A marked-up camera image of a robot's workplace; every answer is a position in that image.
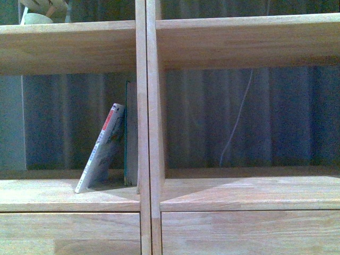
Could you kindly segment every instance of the leaning book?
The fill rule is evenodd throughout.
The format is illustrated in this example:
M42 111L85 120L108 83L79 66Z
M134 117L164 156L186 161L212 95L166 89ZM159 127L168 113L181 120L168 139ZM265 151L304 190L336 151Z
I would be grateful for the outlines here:
M105 177L124 134L124 109L123 105L113 104L75 188L76 193Z

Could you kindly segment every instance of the drawer front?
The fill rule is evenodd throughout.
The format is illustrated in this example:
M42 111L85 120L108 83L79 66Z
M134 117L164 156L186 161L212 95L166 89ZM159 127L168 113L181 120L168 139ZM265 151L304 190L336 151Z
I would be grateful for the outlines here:
M163 254L340 254L340 211L164 212Z
M0 214L0 254L140 254L138 213Z

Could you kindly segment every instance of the wire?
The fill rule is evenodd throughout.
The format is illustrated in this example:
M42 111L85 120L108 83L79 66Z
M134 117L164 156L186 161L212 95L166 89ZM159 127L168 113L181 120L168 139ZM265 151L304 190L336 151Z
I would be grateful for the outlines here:
M268 0L267 2L267 11L266 11L266 16L269 16L269 12L270 12L270 3L271 3L271 0ZM244 95L243 95L243 99L242 99L242 102L241 102L241 105L240 105L240 109L239 109L239 113L237 115L237 118L236 118L236 122L235 122L235 125L234 125L234 128L233 128L233 131L232 133L230 134L230 137L229 137L229 140L227 142L227 144L225 145L222 153L221 153L221 156L219 158L219 166L222 167L222 163L223 163L223 156L224 156L224 153L226 152L227 148L229 147L232 139L233 139L233 136L234 136L234 133L235 133L235 130L239 124L239 121L240 121L240 117L241 117L241 113L242 113L242 108L243 108L243 105L244 105L244 101L245 101L245 98L247 97L247 94L248 94L248 90L250 88L250 84L251 84L251 80L253 78L253 74L254 74L254 69L251 70L250 72L250 76L249 76L249 82L248 82L248 85L245 89L245 92L244 92Z

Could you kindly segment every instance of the shelf board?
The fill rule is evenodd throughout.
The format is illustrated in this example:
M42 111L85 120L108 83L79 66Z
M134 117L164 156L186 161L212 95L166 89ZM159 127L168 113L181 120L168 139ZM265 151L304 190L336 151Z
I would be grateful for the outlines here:
M298 176L298 174L284 176L284 173L281 175L166 179L160 210L340 209L340 176Z
M165 69L340 63L340 14L156 21Z
M76 194L79 179L66 178L80 177L81 172L25 171L17 179L20 172L1 173L0 211L140 211L136 187L125 187L118 179Z
M135 71L135 54L135 21L0 26L0 74Z

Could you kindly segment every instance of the white bowl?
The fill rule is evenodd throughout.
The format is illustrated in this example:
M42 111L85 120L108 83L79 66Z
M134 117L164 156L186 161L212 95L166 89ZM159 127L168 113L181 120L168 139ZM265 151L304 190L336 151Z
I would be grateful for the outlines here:
M25 24L26 25L33 25L33 24L51 24L53 20L45 15L38 14L38 13L27 13L25 15Z

